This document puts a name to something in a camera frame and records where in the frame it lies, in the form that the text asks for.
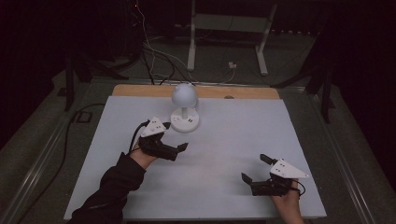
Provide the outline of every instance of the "white object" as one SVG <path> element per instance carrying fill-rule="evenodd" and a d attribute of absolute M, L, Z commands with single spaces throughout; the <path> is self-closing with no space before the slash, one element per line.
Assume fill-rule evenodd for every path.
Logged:
<path fill-rule="evenodd" d="M 229 66 L 230 68 L 236 68 L 236 63 L 229 62 L 229 63 L 228 63 L 228 66 Z"/>
<path fill-rule="evenodd" d="M 148 137 L 157 133 L 164 133 L 166 131 L 165 126 L 163 126 L 163 123 L 160 121 L 159 118 L 154 117 L 150 120 L 148 126 L 146 129 L 142 132 L 141 136 L 142 137 Z"/>
<path fill-rule="evenodd" d="M 139 190 L 128 196 L 124 219 L 203 221 L 279 217 L 270 198 L 251 195 L 241 172 L 247 172 L 253 179 L 268 179 L 271 166 L 263 166 L 258 159 L 264 153 L 283 158 L 311 175 L 283 101 L 209 98 L 199 101 L 199 113 L 205 119 L 200 120 L 194 134 L 169 129 L 162 138 L 164 144 L 172 147 L 189 143 L 187 149 L 177 155 L 176 161 L 156 160 L 150 165 Z M 133 127 L 146 120 L 150 111 L 167 121 L 173 110 L 170 97 L 110 96 L 64 218 L 70 219 L 73 211 L 97 191 L 103 174 L 129 148 Z M 299 181 L 307 190 L 300 199 L 302 216 L 325 217 L 315 178 Z"/>
<path fill-rule="evenodd" d="M 190 83 L 181 83 L 175 86 L 172 93 L 172 102 L 180 106 L 171 115 L 172 128 L 180 133 L 194 131 L 199 124 L 199 116 L 193 108 L 197 104 L 197 94 Z"/>
<path fill-rule="evenodd" d="M 275 163 L 270 171 L 274 175 L 281 176 L 283 178 L 308 178 L 309 175 L 303 171 L 297 169 L 293 165 L 289 164 L 283 159 L 280 159 Z"/>

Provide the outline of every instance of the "tabletop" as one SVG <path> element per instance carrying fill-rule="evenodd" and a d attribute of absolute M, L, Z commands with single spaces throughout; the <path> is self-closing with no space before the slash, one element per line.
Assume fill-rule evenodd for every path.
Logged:
<path fill-rule="evenodd" d="M 150 117 L 169 121 L 175 109 L 174 86 L 119 85 L 107 100 L 92 145 L 64 216 L 80 207 L 98 188 L 108 167 L 130 145 L 134 129 Z M 269 178 L 270 165 L 260 154 L 285 159 L 310 176 L 310 169 L 290 117 L 276 90 L 242 87 L 196 87 L 200 124 L 192 133 L 169 129 L 163 143 L 189 143 L 176 161 L 158 160 L 138 191 L 128 196 L 126 220 L 223 220 L 278 217 L 265 196 L 252 196 L 241 179 Z M 304 217 L 325 217 L 312 177 L 301 180 Z"/>

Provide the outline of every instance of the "plug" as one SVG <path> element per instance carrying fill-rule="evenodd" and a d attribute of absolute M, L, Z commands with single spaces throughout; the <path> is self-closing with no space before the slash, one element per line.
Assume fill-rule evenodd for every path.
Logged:
<path fill-rule="evenodd" d="M 236 63 L 234 63 L 234 62 L 228 62 L 228 66 L 229 66 L 231 69 L 236 68 Z"/>

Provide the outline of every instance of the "dark background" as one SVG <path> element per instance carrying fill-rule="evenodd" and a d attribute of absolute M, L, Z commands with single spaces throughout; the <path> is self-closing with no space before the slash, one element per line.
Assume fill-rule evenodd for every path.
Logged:
<path fill-rule="evenodd" d="M 114 25 L 124 20 L 126 2 L 133 1 L 0 1 L 0 147 L 52 90 L 51 78 L 64 70 L 66 49 L 83 49 L 93 58 L 112 60 L 134 47 L 120 45 L 125 38 L 134 43 L 134 37 L 125 27 Z M 190 22 L 189 1 L 140 2 L 147 22 L 159 34 L 176 36 L 174 24 Z M 267 12 L 260 10 L 268 8 L 262 1 L 244 1 L 249 7 L 239 2 L 202 0 L 197 1 L 197 10 Z M 250 11 L 251 6 L 257 10 Z M 281 1 L 272 27 L 278 35 L 287 31 L 320 34 L 305 68 L 322 60 L 336 63 L 333 84 L 340 88 L 394 188 L 395 15 L 396 6 L 385 0 Z"/>

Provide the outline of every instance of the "person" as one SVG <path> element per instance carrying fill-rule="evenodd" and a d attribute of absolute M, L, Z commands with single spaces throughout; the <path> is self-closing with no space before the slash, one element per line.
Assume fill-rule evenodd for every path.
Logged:
<path fill-rule="evenodd" d="M 117 164 L 108 169 L 100 181 L 100 188 L 72 214 L 68 224 L 80 223 L 121 223 L 122 208 L 127 203 L 128 193 L 139 189 L 144 174 L 156 157 L 145 154 L 138 143 L 134 150 L 126 155 L 121 153 Z M 277 211 L 287 224 L 304 223 L 299 207 L 299 193 L 289 190 L 279 197 L 271 196 Z"/>

